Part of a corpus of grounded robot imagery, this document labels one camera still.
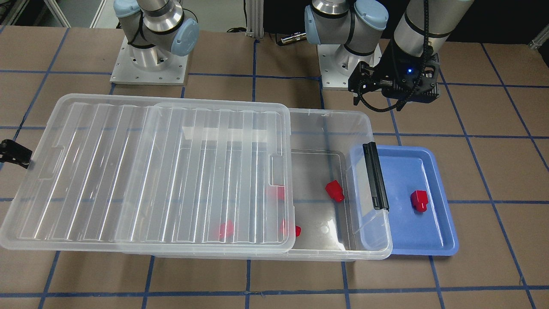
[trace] ribbed plastic lid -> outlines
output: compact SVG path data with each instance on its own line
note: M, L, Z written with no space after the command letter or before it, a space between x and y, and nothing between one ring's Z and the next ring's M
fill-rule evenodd
M207 256L295 242L288 109L67 95L4 224L9 249Z

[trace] blue plastic tray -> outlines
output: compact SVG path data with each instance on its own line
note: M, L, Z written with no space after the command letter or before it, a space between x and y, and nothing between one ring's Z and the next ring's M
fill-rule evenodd
M389 202L392 254L454 255L459 243L433 153L422 147L378 145L377 149ZM410 195L415 190L428 194L424 213L412 206Z

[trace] light blue joint cap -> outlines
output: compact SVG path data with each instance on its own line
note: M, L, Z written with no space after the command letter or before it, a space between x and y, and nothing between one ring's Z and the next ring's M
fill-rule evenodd
M137 0L114 0L114 13L118 18L128 17L141 10Z
M311 44L320 45L320 37L316 29L315 19L311 6L305 8L305 33L307 33L307 41Z
M356 14L370 27L383 31L389 20L387 9L376 0L357 0L355 2Z
M191 53L197 41L198 24L194 19L189 18L177 30L170 52L178 56L186 56Z

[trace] tabletop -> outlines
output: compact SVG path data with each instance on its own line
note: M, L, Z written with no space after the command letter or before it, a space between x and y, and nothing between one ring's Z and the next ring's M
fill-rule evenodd
M114 85L123 37L0 28L0 136L35 149L67 93L362 111L378 144L435 154L460 249L356 262L0 249L0 308L549 308L549 68L536 51L447 42L438 100L375 113L353 106L347 91L322 89L316 46L279 47L269 35L201 32L185 86ZM366 96L391 104L379 92ZM0 219L24 175L0 165Z

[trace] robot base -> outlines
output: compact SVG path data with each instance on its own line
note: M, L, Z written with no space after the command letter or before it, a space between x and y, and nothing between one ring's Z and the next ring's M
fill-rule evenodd
M340 45L318 45L318 62L320 63L320 72L322 75L322 87L326 90L347 90L347 83L349 76L355 69L356 64L359 61L367 62L371 67L379 63L381 58L381 49L379 45L376 46L376 50L373 54L366 57L349 57L348 61L342 61L341 55L337 55L336 51Z
M124 38L110 81L120 85L183 86L189 57L165 53L169 56L162 70L144 70L133 63L128 40Z

